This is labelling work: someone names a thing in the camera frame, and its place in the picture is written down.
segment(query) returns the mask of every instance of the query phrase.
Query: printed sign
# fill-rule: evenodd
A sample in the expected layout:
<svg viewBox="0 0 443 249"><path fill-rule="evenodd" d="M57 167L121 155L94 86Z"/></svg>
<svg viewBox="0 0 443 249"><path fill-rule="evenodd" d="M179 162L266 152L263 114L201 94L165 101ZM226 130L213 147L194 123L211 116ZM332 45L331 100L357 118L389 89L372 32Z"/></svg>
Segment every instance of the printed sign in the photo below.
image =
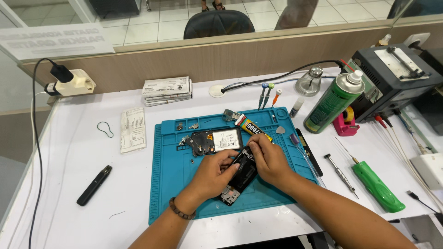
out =
<svg viewBox="0 0 443 249"><path fill-rule="evenodd" d="M0 29L0 45L19 60L115 53L99 23Z"/></svg>

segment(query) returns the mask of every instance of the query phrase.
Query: yellow tape roll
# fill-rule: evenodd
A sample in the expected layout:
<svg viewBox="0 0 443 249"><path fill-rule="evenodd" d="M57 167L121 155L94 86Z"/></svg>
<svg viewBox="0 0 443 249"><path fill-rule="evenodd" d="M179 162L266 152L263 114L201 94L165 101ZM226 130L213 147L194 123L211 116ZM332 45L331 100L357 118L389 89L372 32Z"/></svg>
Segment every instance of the yellow tape roll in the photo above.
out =
<svg viewBox="0 0 443 249"><path fill-rule="evenodd" d="M351 122L352 119L354 119L354 110L352 110L352 107L348 106L345 111L343 112L343 119L345 122Z"/></svg>

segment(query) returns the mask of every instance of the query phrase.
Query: pink tape dispenser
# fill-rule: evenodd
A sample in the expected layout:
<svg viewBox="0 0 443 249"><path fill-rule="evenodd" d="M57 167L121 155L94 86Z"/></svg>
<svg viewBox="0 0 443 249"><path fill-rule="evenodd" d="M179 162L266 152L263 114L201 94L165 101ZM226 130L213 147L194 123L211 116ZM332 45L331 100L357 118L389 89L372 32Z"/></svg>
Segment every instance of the pink tape dispenser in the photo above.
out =
<svg viewBox="0 0 443 249"><path fill-rule="evenodd" d="M354 110L350 106L332 123L339 136L354 136L360 128L359 125L355 125Z"/></svg>

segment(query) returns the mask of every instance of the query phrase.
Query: wall socket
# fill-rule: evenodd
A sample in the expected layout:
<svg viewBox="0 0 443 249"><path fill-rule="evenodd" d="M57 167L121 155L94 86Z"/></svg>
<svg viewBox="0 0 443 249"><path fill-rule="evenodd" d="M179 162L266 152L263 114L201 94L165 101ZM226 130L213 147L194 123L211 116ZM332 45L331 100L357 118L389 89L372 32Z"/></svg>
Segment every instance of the wall socket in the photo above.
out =
<svg viewBox="0 0 443 249"><path fill-rule="evenodd" d="M403 44L406 45L406 46L409 46L409 45L413 44L416 41L420 41L418 46L421 46L430 36L431 36L430 33L414 34L414 35L409 36L403 42Z"/></svg>

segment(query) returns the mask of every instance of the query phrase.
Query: rubber band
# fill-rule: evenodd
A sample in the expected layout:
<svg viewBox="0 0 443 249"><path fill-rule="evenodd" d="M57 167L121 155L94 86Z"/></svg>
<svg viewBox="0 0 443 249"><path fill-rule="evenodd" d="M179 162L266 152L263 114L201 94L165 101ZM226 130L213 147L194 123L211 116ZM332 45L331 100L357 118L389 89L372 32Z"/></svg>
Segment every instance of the rubber band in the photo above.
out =
<svg viewBox="0 0 443 249"><path fill-rule="evenodd" d="M109 136L108 135L108 133L107 132L105 132L104 130L100 130L100 128L98 127L98 125L100 124L100 123L105 123L105 124L107 124L108 125L108 128L109 128L109 132L112 134L112 136ZM108 123L106 123L106 122L104 122L104 121L102 121L102 122L100 122L100 123L98 123L97 124L97 129L99 130L99 131L103 131L108 137L110 137L110 138L113 138L114 137L114 133L112 133L111 132L111 128L109 127L109 124Z"/></svg>

